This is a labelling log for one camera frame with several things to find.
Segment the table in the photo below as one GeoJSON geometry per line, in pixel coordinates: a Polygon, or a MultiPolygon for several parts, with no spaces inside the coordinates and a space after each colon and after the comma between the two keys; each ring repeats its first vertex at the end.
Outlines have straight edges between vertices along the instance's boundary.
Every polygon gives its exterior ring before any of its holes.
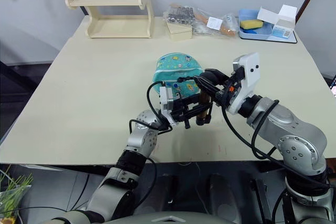
{"type": "MultiPolygon", "coordinates": [[[[261,79],[256,94],[279,99],[295,115],[323,130],[325,157],[336,157],[336,100],[301,40],[297,44],[194,36],[173,42],[162,18],[152,39],[90,39],[85,17],[45,74],[0,146],[0,163],[44,165],[114,164],[129,136],[128,121],[148,109],[145,93],[156,61],[169,52],[195,57],[203,68],[232,72],[232,61],[259,52],[261,79]]],[[[159,107],[158,95],[151,99],[159,107]]],[[[253,129],[240,115],[229,116],[250,139],[253,129]]],[[[268,151],[262,139],[257,147],[268,151]]],[[[210,125],[178,125],[160,135],[157,162],[248,161],[252,151],[229,130],[214,107],[210,125]]],[[[281,158],[279,153],[274,157],[281,158]]]]}

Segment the plastic tray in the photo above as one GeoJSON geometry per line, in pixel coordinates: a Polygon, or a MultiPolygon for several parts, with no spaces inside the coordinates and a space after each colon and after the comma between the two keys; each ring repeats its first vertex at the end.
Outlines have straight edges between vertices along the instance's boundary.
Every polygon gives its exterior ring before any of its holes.
{"type": "MultiPolygon", "coordinates": [[[[250,9],[241,9],[238,12],[239,23],[243,20],[257,19],[259,10],[250,10],[250,9]]],[[[272,24],[264,22],[263,27],[253,29],[256,34],[248,34],[243,32],[242,28],[239,27],[239,36],[242,39],[260,39],[266,40],[269,36],[272,35],[272,24]]]]}

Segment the floor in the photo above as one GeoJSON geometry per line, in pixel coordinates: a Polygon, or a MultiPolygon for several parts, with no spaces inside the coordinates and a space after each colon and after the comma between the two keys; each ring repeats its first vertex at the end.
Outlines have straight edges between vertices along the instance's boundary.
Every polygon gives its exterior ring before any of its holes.
{"type": "MultiPolygon", "coordinates": [[[[17,66],[13,69],[39,83],[49,66],[17,66]]],[[[1,94],[5,92],[15,93],[21,92],[21,90],[20,87],[15,87],[9,80],[1,76],[1,94]]],[[[26,101],[0,104],[0,137],[6,133],[25,104],[26,101]]],[[[221,174],[232,187],[243,223],[261,223],[257,199],[251,189],[250,179],[263,179],[267,185],[270,209],[273,209],[275,201],[285,185],[282,170],[260,173],[259,165],[260,162],[200,162],[197,164],[158,164],[157,167],[159,176],[170,174],[178,178],[179,185],[172,205],[173,210],[204,212],[204,207],[195,188],[199,190],[201,198],[208,207],[207,179],[210,174],[221,174]]],[[[86,173],[66,169],[35,169],[18,165],[13,165],[10,171],[14,177],[29,173],[34,176],[33,186],[24,197],[22,207],[53,206],[67,210],[71,209],[76,202],[88,176],[86,173]]],[[[139,188],[148,188],[152,176],[153,167],[148,164],[141,176],[139,188]]],[[[77,206],[89,199],[102,178],[103,176],[100,175],[90,175],[87,187],[77,206]]],[[[54,209],[27,209],[22,210],[20,214],[24,224],[37,224],[62,213],[54,209]]],[[[282,223],[283,220],[282,208],[279,207],[277,222],[282,223]]]]}

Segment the white cardboard box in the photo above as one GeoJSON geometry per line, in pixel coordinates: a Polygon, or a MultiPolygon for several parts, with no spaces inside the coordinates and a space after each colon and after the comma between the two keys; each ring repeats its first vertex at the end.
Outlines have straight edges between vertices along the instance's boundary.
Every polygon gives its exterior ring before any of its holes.
{"type": "Polygon", "coordinates": [[[274,24],[272,35],[288,39],[295,28],[295,16],[297,8],[289,5],[282,5],[279,13],[260,8],[257,19],[274,24]]]}

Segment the teal pouch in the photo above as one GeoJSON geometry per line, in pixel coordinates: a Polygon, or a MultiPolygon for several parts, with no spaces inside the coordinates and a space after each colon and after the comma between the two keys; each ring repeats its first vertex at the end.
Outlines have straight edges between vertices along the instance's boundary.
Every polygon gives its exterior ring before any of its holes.
{"type": "MultiPolygon", "coordinates": [[[[179,77],[198,76],[203,72],[200,64],[190,55],[181,52],[173,52],[162,56],[156,63],[156,71],[153,82],[164,81],[167,87],[171,87],[174,99],[178,98],[178,93],[182,98],[199,92],[199,88],[194,80],[177,82],[179,77]]],[[[160,93],[160,85],[155,85],[154,89],[160,93]]]]}

